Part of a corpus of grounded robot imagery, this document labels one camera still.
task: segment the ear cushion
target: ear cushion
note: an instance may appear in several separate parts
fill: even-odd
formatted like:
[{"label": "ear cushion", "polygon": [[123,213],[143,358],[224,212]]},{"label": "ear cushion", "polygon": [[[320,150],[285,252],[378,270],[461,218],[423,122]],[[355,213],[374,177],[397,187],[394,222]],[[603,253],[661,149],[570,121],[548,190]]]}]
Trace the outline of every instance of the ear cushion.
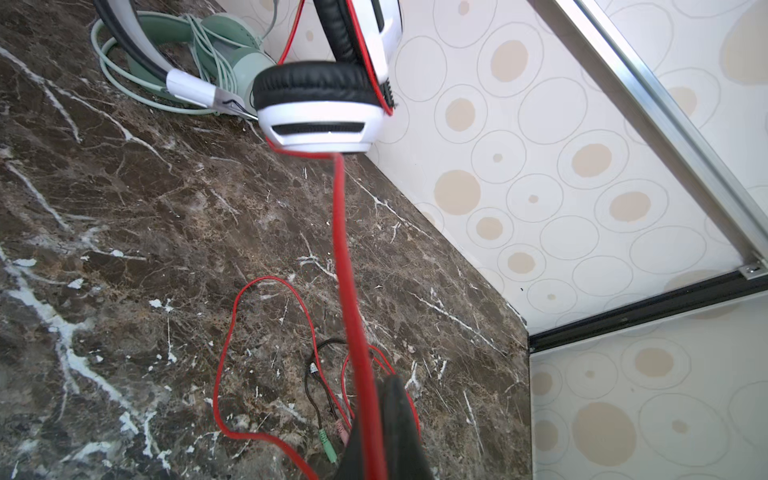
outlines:
[{"label": "ear cushion", "polygon": [[336,61],[362,65],[362,54],[346,0],[315,0],[315,10]]},{"label": "ear cushion", "polygon": [[332,61],[275,65],[253,81],[257,110],[296,101],[352,101],[379,105],[365,68]]}]

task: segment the brown marble countertop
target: brown marble countertop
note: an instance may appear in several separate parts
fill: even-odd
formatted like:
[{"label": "brown marble countertop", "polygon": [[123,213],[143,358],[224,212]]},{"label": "brown marble countertop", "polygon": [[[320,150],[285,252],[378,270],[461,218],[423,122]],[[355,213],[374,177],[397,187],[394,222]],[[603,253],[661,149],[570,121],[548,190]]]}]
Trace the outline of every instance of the brown marble countertop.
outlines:
[{"label": "brown marble countertop", "polygon": [[[275,447],[220,435],[210,397],[233,299],[256,276],[292,282],[319,340],[343,336],[333,166],[274,154],[236,118],[117,93],[88,1],[0,10],[0,476],[300,478]],[[530,478],[523,325],[367,158],[347,170],[367,334],[408,381],[435,478]],[[279,435],[329,478],[303,391],[310,348],[287,290],[254,288],[220,402],[231,428]],[[337,392],[344,354],[322,353]]]}]

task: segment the white headphones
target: white headphones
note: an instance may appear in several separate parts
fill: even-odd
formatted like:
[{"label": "white headphones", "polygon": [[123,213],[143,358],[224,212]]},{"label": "white headphones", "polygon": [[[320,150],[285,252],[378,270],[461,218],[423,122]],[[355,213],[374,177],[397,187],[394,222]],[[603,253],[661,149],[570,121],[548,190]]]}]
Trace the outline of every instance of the white headphones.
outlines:
[{"label": "white headphones", "polygon": [[314,1],[336,62],[301,61],[261,71],[251,95],[255,118],[241,96],[171,65],[145,35],[131,2],[94,0],[121,47],[153,76],[164,79],[174,97],[258,120],[272,143],[284,150],[366,152],[379,134],[385,109],[391,113],[393,107],[389,60],[402,38],[402,16],[399,0],[350,3],[355,17],[347,0]]}]

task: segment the green audio jack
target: green audio jack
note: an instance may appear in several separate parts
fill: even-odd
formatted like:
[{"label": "green audio jack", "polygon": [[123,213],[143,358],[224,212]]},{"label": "green audio jack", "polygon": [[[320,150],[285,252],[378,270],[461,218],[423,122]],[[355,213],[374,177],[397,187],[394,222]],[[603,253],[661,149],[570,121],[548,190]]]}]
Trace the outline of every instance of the green audio jack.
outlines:
[{"label": "green audio jack", "polygon": [[331,441],[328,440],[328,434],[325,429],[320,429],[320,443],[323,444],[323,450],[326,451],[328,461],[335,464],[338,457],[336,456],[336,450],[334,450],[333,445],[331,445]]}]

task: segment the white wall with circle pattern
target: white wall with circle pattern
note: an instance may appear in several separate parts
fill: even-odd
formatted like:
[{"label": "white wall with circle pattern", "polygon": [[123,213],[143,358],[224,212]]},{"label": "white wall with circle pattern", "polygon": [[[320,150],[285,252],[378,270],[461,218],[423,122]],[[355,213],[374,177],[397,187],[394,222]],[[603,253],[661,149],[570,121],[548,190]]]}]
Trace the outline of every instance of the white wall with circle pattern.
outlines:
[{"label": "white wall with circle pattern", "polygon": [[[766,56],[751,42],[768,29],[734,25],[749,8],[764,16],[766,2],[598,1],[764,206]],[[271,19],[271,0],[220,3],[257,31]],[[278,7],[266,41],[273,56],[296,3]],[[368,155],[530,332],[740,266],[527,1],[401,5],[405,32],[391,65],[398,107]],[[738,60],[745,55],[751,62]],[[333,56],[307,2],[289,59],[311,58]]]},{"label": "white wall with circle pattern", "polygon": [[531,355],[536,480],[763,480],[768,293]]}]

